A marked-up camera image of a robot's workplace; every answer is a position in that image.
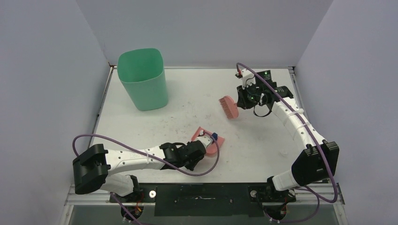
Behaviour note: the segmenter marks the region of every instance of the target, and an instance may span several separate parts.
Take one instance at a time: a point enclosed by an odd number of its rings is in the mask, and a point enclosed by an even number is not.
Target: brush
[[[218,100],[224,110],[225,115],[228,119],[235,119],[239,116],[239,111],[237,110],[237,105],[230,96],[224,96]]]

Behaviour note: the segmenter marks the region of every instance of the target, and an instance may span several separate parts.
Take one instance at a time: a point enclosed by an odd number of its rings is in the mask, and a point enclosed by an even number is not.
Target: tabletop
[[[115,69],[95,133],[144,149],[166,142],[186,143],[200,126],[225,138],[219,162],[209,174],[191,177],[174,170],[150,169],[125,174],[135,175],[139,182],[145,183],[265,182],[268,177],[290,169],[302,150],[298,150],[274,114],[260,118],[253,115],[252,109],[239,109],[237,119],[226,118],[218,99],[230,95],[237,101],[236,87],[241,80],[234,76],[235,72],[235,69],[165,69],[168,104],[142,112],[134,106]],[[278,86],[287,86],[295,95],[288,69],[271,69],[271,75]],[[267,107],[256,108],[259,115],[267,111]],[[99,138],[92,143],[123,150]],[[214,161],[215,157],[205,157],[193,172],[205,172]]]

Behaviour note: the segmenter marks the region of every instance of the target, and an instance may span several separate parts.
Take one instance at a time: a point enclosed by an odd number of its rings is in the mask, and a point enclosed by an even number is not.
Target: metal frame
[[[222,69],[222,68],[234,68],[234,67],[175,67],[175,66],[165,67],[165,69]],[[296,83],[296,75],[294,73],[294,68],[293,67],[272,67],[272,68],[285,68],[285,69],[289,70],[289,73],[291,75],[291,80],[293,82],[293,87],[294,87],[294,90],[297,95],[297,101],[298,101],[300,107],[305,110],[303,103],[302,103],[300,91],[299,91],[299,88]],[[98,127],[98,122],[101,117],[102,108],[103,108],[103,105],[104,105],[104,102],[105,102],[105,99],[107,96],[107,91],[109,88],[109,84],[110,84],[114,69],[117,69],[117,66],[111,66],[111,68],[110,68],[109,75],[107,78],[107,83],[105,85],[104,92],[102,95],[101,105],[100,105],[100,108],[99,108],[99,111],[97,114],[97,118],[95,121],[95,125],[94,125],[93,131],[92,131],[93,133],[96,132],[97,127]],[[92,145],[92,141],[93,141],[93,138],[90,139],[89,146]],[[329,199],[333,198],[334,192],[333,192],[333,187],[330,183],[316,183],[316,184],[311,184],[308,186],[326,198],[329,198]],[[338,186],[338,190],[339,190],[338,199],[337,199],[337,202],[335,202],[333,204],[333,207],[335,209],[336,217],[337,217],[339,224],[347,225],[348,220],[347,220],[347,217],[346,217],[345,211],[344,211],[344,199],[343,199],[343,195],[341,193],[339,186]],[[296,202],[292,202],[290,204],[291,205],[317,204],[316,197],[313,194],[306,192],[306,191],[296,190],[296,199],[297,199]],[[272,204],[279,204],[279,203],[264,203],[263,205],[272,205]],[[321,200],[321,204],[329,204],[329,203]],[[68,225],[70,220],[73,218],[74,205],[118,205],[118,204],[109,202],[109,192],[99,190],[99,191],[96,191],[96,192],[93,192],[93,193],[87,194],[87,195],[76,195],[75,187],[74,187],[74,185],[71,185],[71,187],[69,188],[67,199],[65,201],[65,207],[62,212],[61,221],[60,221],[61,225]],[[136,205],[136,203],[133,203],[133,202],[124,203],[124,205],[132,206],[132,205]],[[154,206],[155,203],[139,203],[138,205],[139,206],[146,206],[146,205]]]

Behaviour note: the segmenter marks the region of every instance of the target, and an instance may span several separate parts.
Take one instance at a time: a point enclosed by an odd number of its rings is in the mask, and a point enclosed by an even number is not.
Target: brush bristles
[[[231,112],[230,107],[228,106],[227,101],[224,98],[221,98],[218,100],[221,104],[222,109],[224,110],[225,115],[227,116],[228,119],[233,119],[234,115]]]

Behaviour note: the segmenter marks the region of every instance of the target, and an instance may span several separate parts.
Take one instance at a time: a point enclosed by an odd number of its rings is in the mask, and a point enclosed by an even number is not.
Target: green trash bin
[[[123,53],[117,73],[137,109],[147,111],[167,105],[168,94],[163,58],[155,48]]]

